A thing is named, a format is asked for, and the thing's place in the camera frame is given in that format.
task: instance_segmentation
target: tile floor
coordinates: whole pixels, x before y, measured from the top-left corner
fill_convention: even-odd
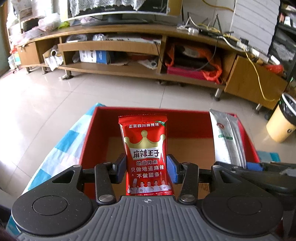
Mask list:
[[[296,135],[275,143],[267,134],[264,113],[254,103],[215,90],[157,85],[154,80],[73,73],[60,81],[63,70],[42,75],[22,69],[0,79],[0,186],[18,197],[49,151],[96,102],[107,106],[153,107],[235,112],[257,150],[278,152],[282,162],[295,162]]]

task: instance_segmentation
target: red box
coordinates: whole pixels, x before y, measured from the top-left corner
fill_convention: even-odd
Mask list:
[[[145,108],[96,107],[83,145],[80,164],[84,169],[94,168],[98,163],[116,161],[124,153],[118,117],[122,115],[166,114],[167,154],[173,154],[181,163],[189,161],[200,168],[210,169],[215,162],[213,131],[209,112]],[[259,163],[257,152],[246,130],[239,122],[247,162]],[[173,185],[175,195],[181,188]],[[116,197],[125,195],[125,178],[121,184],[113,184]],[[93,183],[86,183],[84,192],[95,198]],[[199,198],[206,196],[199,191]]]

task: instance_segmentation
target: black garbage bag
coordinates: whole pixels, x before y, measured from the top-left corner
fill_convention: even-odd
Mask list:
[[[292,124],[296,126],[296,100],[292,96],[283,93],[280,101],[279,107],[284,117]]]

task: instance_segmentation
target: chef illustration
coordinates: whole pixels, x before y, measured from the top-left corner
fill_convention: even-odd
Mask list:
[[[138,193],[145,193],[144,182],[140,182],[140,186],[138,189]]]
[[[147,186],[145,187],[145,193],[154,192],[154,188],[151,186],[151,182],[147,182]]]
[[[128,185],[128,189],[127,189],[127,192],[130,193],[130,194],[136,194],[136,193],[139,193],[139,186],[137,186],[137,179],[135,178],[133,180],[133,187],[131,188],[130,185]]]
[[[161,181],[161,185],[159,186],[161,191],[168,191],[171,188],[170,183],[168,183],[168,185],[165,184],[165,180]]]
[[[158,185],[158,181],[154,181],[154,186],[153,186],[153,188],[154,188],[154,191],[155,192],[159,192],[160,191],[160,186]]]

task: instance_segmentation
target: red snack package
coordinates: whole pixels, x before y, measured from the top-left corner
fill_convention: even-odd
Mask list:
[[[127,155],[126,195],[173,195],[166,169],[166,115],[120,116]]]

